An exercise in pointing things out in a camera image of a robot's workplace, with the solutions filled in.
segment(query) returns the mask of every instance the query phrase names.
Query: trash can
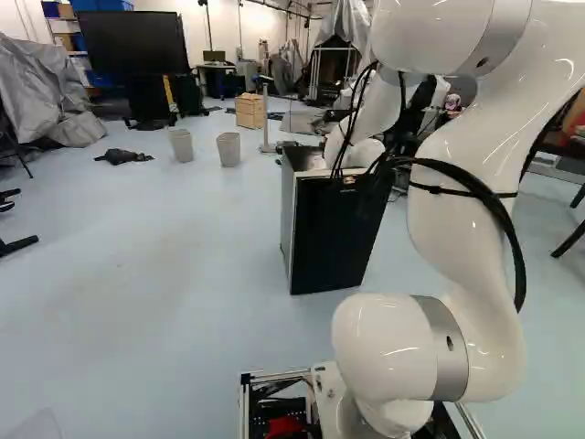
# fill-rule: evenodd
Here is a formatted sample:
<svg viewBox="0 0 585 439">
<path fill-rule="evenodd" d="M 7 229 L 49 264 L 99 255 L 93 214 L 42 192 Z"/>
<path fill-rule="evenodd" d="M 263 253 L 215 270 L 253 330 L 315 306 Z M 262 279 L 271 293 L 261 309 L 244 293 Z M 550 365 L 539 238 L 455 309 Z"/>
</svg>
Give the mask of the trash can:
<svg viewBox="0 0 585 439">
<path fill-rule="evenodd" d="M 171 139 L 171 145 L 175 152 L 175 158 L 178 162 L 187 163 L 193 161 L 193 142 L 191 133 L 188 130 L 170 130 L 168 136 Z"/>
<path fill-rule="evenodd" d="M 239 133 L 220 134 L 217 139 L 219 160 L 224 167 L 234 167 L 239 164 Z"/>
</svg>

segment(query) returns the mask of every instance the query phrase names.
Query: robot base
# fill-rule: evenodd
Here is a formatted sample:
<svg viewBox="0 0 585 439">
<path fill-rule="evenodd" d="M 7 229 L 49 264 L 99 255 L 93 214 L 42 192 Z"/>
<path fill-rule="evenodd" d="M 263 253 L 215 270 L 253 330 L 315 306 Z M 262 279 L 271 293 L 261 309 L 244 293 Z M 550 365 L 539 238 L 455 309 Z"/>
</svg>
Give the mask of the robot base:
<svg viewBox="0 0 585 439">
<path fill-rule="evenodd" d="M 258 389 L 267 385 L 301 382 L 291 398 L 266 398 L 258 401 Z M 469 433 L 459 434 L 450 413 L 442 402 L 435 402 L 429 422 L 412 439 L 485 439 L 477 422 L 461 404 L 454 404 L 461 415 L 458 426 Z M 276 374 L 242 373 L 239 386 L 239 439 L 259 439 L 269 433 L 271 421 L 292 416 L 304 425 L 298 435 L 288 437 L 310 439 L 388 439 L 372 429 L 362 418 L 352 398 L 346 396 L 346 386 L 334 362 L 315 365 L 311 369 Z"/>
</svg>

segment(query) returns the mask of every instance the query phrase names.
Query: black monitor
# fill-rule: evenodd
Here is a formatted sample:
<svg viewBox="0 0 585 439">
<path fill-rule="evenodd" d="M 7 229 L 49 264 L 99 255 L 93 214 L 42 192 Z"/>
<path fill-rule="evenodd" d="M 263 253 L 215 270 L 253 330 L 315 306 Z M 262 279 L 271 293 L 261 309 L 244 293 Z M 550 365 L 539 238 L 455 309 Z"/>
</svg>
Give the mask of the black monitor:
<svg viewBox="0 0 585 439">
<path fill-rule="evenodd" d="M 203 60 L 205 62 L 210 62 L 210 61 L 224 62 L 226 60 L 226 51 L 225 50 L 204 50 L 203 51 Z"/>
<path fill-rule="evenodd" d="M 175 12 L 81 11 L 81 33 L 99 73 L 188 73 L 183 26 Z"/>
</svg>

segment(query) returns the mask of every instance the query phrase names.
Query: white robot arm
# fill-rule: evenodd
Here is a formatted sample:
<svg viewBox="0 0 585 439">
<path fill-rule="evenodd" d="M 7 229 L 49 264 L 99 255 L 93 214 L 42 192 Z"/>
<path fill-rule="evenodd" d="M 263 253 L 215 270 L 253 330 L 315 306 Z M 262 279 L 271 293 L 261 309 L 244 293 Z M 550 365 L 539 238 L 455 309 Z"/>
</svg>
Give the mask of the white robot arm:
<svg viewBox="0 0 585 439">
<path fill-rule="evenodd" d="M 392 70 L 407 72 L 407 99 L 418 74 L 471 74 L 479 79 L 473 105 L 427 138 L 417 157 L 457 165 L 495 193 L 517 192 L 538 133 L 585 83 L 583 22 L 582 0 L 380 0 L 370 37 L 383 68 L 357 116 L 352 144 L 398 119 Z M 327 141 L 328 163 L 339 139 L 343 135 L 333 133 Z M 411 181 L 466 190 L 416 165 Z M 502 202 L 510 212 L 514 198 Z M 367 422 L 388 437 L 420 428 L 429 401 L 506 396 L 526 364 L 502 233 L 484 205 L 411 187 L 408 224 L 417 251 L 452 282 L 449 291 L 441 299 L 357 294 L 333 320 L 343 381 Z"/>
</svg>

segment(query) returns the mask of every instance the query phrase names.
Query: light blue floor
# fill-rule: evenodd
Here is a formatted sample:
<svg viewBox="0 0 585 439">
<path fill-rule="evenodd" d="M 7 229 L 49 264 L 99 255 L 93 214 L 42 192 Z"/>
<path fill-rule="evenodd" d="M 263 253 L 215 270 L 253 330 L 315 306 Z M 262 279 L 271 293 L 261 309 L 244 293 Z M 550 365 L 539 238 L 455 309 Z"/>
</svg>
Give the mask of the light blue floor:
<svg viewBox="0 0 585 439">
<path fill-rule="evenodd" d="M 239 372 L 332 357 L 330 318 L 352 292 L 289 296 L 280 168 L 258 153 L 260 130 L 234 124 L 223 112 L 181 121 L 195 137 L 191 164 L 173 161 L 165 131 L 109 123 L 97 144 L 31 163 L 33 180 L 22 169 L 0 176 L 0 190 L 23 189 L 0 236 L 41 237 L 0 261 L 0 437 L 48 407 L 67 439 L 229 439 Z M 293 138 L 279 124 L 272 140 Z M 243 163 L 222 169 L 215 138 L 233 130 Z M 156 160 L 92 160 L 108 147 Z M 522 185 L 528 370 L 514 395 L 472 406 L 490 439 L 585 432 L 585 240 L 560 260 L 548 255 L 585 218 L 585 203 L 569 210 L 577 190 L 534 175 Z M 405 200 L 389 205 L 361 290 L 442 288 L 410 244 Z"/>
</svg>

